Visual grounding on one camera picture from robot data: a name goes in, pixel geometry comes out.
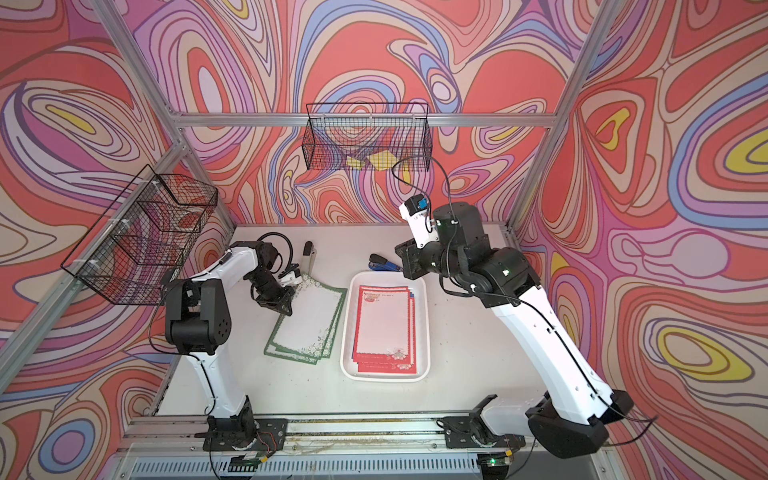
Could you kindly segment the red bordered stationery sheet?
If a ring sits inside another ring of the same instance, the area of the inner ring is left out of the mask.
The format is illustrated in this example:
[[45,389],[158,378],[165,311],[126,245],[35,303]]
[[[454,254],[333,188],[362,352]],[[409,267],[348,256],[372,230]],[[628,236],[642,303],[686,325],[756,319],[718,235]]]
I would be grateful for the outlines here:
[[361,375],[417,373],[415,299],[408,287],[359,287],[351,359]]

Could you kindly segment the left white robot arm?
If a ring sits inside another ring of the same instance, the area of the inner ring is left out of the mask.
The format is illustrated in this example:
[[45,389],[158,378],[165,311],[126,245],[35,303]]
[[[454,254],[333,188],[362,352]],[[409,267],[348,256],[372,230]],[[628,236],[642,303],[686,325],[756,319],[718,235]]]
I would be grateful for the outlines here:
[[233,328],[227,290],[246,281],[259,307],[290,316],[294,284],[300,281],[293,256],[292,245],[282,255],[265,235],[238,241],[211,266],[166,288],[166,341],[188,359],[209,394],[202,434],[209,453],[277,450],[275,440],[263,439],[250,399],[235,378],[226,349]]

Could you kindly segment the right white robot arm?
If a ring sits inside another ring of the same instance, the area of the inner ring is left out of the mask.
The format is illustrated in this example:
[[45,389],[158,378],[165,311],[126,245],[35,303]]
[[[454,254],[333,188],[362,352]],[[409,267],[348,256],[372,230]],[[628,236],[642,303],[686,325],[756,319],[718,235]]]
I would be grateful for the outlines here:
[[404,277],[416,280],[434,273],[454,281],[455,295],[479,299],[535,367],[546,390],[525,417],[540,445],[561,459],[591,455],[605,446],[608,425],[628,419],[634,402],[588,364],[523,253],[492,247],[478,209],[466,202],[430,210],[426,197],[417,194],[399,211],[413,235],[395,248]]

